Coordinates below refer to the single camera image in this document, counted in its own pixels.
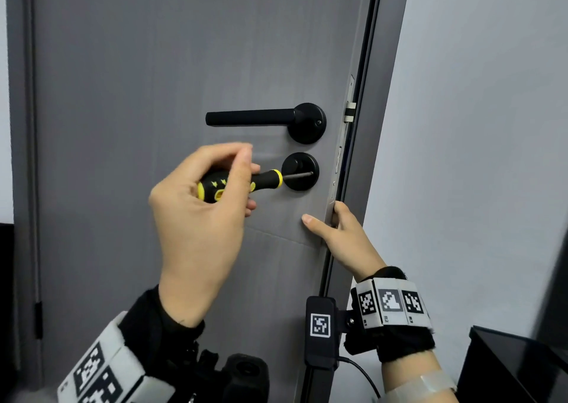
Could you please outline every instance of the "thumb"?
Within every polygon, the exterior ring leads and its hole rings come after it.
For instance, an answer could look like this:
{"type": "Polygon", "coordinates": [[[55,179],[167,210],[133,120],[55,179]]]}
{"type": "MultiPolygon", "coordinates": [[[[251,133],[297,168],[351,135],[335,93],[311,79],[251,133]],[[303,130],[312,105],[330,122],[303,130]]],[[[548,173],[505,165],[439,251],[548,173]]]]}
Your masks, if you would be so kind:
{"type": "Polygon", "coordinates": [[[238,213],[245,216],[246,203],[251,192],[252,146],[240,149],[233,160],[227,186],[219,204],[226,213],[238,213]]]}
{"type": "Polygon", "coordinates": [[[312,233],[319,235],[325,242],[333,235],[336,229],[326,225],[321,220],[310,216],[309,214],[302,215],[302,222],[312,233]]]}

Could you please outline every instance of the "right hand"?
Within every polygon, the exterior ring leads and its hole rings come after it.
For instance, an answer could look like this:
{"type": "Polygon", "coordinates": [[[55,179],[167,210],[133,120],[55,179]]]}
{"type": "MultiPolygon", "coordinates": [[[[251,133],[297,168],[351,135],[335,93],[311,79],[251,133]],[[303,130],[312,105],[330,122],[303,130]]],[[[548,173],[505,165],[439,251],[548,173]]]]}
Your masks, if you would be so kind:
{"type": "Polygon", "coordinates": [[[332,228],[309,214],[302,216],[302,222],[312,233],[323,238],[332,255],[353,273],[357,282],[386,267],[387,264],[349,208],[341,201],[336,201],[333,209],[337,213],[337,228],[332,228]]]}

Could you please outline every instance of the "forearm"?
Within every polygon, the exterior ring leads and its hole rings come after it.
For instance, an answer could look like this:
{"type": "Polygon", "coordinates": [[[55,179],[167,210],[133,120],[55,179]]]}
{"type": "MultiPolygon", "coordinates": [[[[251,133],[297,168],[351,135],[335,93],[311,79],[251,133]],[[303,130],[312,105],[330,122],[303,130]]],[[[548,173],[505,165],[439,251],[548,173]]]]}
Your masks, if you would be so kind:
{"type": "MultiPolygon", "coordinates": [[[[385,391],[391,391],[422,375],[440,371],[441,367],[432,351],[408,355],[390,363],[382,364],[385,391]]],[[[457,399],[450,389],[431,395],[424,403],[455,403],[457,399]]]]}

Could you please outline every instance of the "door lever handle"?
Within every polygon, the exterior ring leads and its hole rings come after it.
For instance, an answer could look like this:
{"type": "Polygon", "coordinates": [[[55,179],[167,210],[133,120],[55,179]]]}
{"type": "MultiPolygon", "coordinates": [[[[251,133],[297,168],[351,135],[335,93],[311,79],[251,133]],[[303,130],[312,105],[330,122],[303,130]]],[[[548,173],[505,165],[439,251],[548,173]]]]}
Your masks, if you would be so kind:
{"type": "Polygon", "coordinates": [[[209,126],[287,126],[292,139],[301,144],[318,141],[327,124],[323,110],[309,102],[293,109],[208,112],[205,123],[209,126]]]}

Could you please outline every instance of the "gray wall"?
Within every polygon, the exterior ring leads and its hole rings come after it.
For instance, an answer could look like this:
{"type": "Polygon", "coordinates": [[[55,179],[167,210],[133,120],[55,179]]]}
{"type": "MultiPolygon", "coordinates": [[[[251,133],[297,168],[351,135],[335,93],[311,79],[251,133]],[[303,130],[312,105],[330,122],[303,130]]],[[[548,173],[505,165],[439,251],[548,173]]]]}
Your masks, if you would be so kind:
{"type": "MultiPolygon", "coordinates": [[[[566,12],[407,1],[364,227],[421,289],[455,379],[473,324],[531,335],[566,231],[566,12]]],[[[380,383],[374,353],[355,359],[380,383]]],[[[330,401],[371,395],[339,367],[330,401]]]]}
{"type": "Polygon", "coordinates": [[[12,200],[12,154],[8,97],[8,44],[6,0],[0,0],[0,222],[14,222],[12,200]]]}

